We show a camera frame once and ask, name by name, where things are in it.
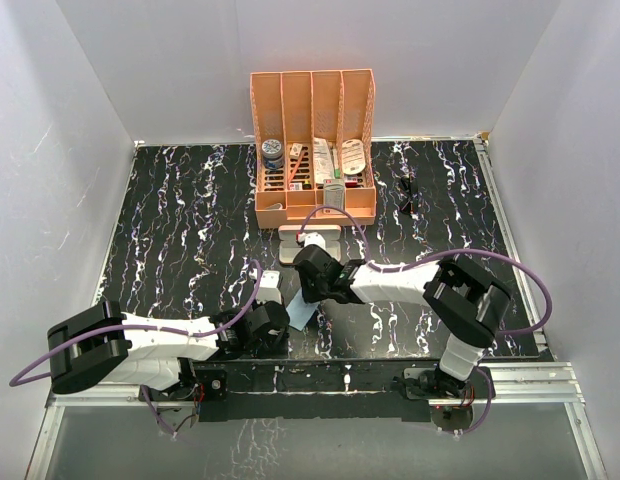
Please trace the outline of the blue cleaning cloth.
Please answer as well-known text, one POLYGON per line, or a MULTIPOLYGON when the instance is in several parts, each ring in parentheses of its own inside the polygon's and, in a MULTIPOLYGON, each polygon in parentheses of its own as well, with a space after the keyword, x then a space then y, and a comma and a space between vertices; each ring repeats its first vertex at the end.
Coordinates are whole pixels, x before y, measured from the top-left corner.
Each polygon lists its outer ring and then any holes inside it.
POLYGON ((289 326, 297 331, 303 331, 312 319, 319 302, 306 302, 301 290, 298 290, 286 307, 289 316, 289 326))

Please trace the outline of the pink glasses case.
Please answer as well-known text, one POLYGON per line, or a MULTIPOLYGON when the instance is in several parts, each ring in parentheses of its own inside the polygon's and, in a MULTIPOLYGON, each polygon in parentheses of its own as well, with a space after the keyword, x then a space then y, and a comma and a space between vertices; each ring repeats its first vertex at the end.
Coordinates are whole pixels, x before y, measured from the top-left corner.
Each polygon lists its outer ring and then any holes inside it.
POLYGON ((310 245, 321 247, 337 261, 341 260, 340 226, 308 225, 302 233, 299 233, 300 229, 300 225, 282 225, 278 228, 281 265, 291 266, 296 255, 310 245))

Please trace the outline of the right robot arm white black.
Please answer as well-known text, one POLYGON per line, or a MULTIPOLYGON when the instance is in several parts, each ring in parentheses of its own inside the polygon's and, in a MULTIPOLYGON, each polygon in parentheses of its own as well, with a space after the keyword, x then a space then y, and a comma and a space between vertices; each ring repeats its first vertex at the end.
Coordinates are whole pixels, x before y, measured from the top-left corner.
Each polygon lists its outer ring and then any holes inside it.
POLYGON ((362 259, 345 264, 310 245, 294 258, 300 295, 306 303, 406 302, 426 305, 450 332, 438 365, 415 378, 403 378, 406 392, 460 398, 471 374, 495 340, 509 309, 511 290, 464 254, 408 267, 376 266, 362 259))

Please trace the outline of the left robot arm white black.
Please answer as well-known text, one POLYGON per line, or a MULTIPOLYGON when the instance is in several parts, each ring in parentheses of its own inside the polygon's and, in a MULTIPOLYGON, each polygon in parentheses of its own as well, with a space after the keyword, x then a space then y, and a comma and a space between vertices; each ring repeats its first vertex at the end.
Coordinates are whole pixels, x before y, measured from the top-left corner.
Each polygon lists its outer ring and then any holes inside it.
POLYGON ((277 350, 286 339, 286 308, 268 301, 237 311, 192 320, 159 320, 125 313, 104 301, 47 332, 50 350, 76 343, 50 358, 52 392, 75 394, 99 383, 129 383, 190 396, 197 376, 190 365, 235 360, 277 350))

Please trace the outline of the black sunglasses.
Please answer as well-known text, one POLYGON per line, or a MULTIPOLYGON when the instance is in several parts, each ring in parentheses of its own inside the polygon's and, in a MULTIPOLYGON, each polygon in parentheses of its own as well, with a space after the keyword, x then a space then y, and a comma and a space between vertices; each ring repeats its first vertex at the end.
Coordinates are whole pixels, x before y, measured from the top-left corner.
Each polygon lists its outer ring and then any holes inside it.
POLYGON ((405 215, 415 214, 419 206, 419 187, 416 178, 412 175, 403 176, 400 179, 400 187, 403 192, 400 212, 405 215))

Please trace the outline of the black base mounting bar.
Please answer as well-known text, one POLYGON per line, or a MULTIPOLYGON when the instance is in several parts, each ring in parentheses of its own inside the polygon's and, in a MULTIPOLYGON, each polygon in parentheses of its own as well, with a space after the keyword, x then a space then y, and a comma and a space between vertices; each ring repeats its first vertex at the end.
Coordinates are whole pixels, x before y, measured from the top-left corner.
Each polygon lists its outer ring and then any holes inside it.
POLYGON ((141 401, 184 404, 199 422, 244 419, 400 419, 429 422, 442 407, 470 409, 495 396, 492 375, 479 367, 466 380, 438 372, 429 360, 234 360, 178 363, 174 386, 140 388, 141 401))

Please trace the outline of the grey white small box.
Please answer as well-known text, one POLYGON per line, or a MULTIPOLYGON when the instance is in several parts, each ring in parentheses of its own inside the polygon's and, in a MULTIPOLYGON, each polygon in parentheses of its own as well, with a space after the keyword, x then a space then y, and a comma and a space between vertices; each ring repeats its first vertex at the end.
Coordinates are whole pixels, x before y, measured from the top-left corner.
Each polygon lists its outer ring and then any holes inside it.
POLYGON ((345 184, 342 179, 326 179, 323 184, 323 212, 340 214, 345 206, 345 184))

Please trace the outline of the red pencil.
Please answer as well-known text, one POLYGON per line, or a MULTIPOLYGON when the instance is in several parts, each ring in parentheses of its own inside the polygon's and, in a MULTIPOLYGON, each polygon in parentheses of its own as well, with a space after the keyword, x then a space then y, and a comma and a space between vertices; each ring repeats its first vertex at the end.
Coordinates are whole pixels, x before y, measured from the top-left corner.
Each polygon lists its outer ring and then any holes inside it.
POLYGON ((297 172, 298 172, 298 170, 299 170, 303 160, 305 159, 306 153, 307 153, 307 149, 302 148, 300 150, 299 155, 297 156, 297 158, 295 160, 295 163, 292 166, 291 171, 290 171, 290 175, 289 175, 289 184, 290 185, 292 185, 294 183, 294 181, 295 181, 294 179, 296 177, 296 174, 297 174, 297 172))

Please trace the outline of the white tube package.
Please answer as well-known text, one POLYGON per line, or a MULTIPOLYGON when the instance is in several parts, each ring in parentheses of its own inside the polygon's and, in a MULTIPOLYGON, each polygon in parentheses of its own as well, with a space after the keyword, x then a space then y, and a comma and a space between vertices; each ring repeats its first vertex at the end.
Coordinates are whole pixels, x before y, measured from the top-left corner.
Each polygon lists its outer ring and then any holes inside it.
POLYGON ((333 163, 331 150, 326 139, 313 138, 313 166, 316 184, 323 184, 326 179, 332 178, 333 163))

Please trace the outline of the oval beige tag package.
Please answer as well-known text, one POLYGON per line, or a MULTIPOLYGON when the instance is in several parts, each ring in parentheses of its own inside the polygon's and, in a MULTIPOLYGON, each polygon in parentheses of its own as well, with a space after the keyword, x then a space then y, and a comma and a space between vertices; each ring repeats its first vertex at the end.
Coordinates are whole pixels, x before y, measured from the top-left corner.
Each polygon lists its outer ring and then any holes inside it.
POLYGON ((358 175, 365 170, 366 160, 361 140, 350 139, 342 144, 341 167, 345 175, 358 175))

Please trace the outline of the small white card box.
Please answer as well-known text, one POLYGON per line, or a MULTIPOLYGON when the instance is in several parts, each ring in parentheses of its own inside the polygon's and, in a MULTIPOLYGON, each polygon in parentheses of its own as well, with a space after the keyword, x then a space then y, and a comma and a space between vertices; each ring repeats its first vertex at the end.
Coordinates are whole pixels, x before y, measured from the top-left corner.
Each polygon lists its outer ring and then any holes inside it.
POLYGON ((293 143, 289 150, 291 159, 298 159, 303 151, 303 145, 301 143, 293 143))

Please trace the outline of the blue white round tin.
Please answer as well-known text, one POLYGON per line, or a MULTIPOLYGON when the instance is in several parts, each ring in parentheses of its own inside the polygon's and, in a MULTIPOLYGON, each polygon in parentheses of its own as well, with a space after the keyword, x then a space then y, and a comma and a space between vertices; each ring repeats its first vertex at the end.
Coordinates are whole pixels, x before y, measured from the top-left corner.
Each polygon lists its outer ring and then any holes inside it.
POLYGON ((276 138, 266 139, 261 144, 262 162, 267 170, 282 170, 285 164, 284 146, 276 138))

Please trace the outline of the orange desk organizer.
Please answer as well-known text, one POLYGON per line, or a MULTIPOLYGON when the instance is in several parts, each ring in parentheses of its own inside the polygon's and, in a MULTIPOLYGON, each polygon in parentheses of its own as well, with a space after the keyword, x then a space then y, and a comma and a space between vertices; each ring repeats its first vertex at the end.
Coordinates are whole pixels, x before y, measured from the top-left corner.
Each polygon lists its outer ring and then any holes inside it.
POLYGON ((371 225, 376 218, 377 192, 372 167, 372 126, 375 80, 369 69, 259 72, 250 76, 250 100, 257 150, 255 213, 262 229, 315 223, 346 225, 351 219, 371 225), (345 206, 340 214, 323 212, 323 184, 314 181, 313 138, 326 139, 333 174, 345 184, 345 206), (282 170, 267 170, 261 144, 276 138, 284 146, 282 170), (358 175, 342 172, 342 144, 363 142, 366 167, 358 175), (307 149, 292 185, 289 175, 296 159, 293 143, 307 149), (281 202, 284 210, 266 208, 281 202))

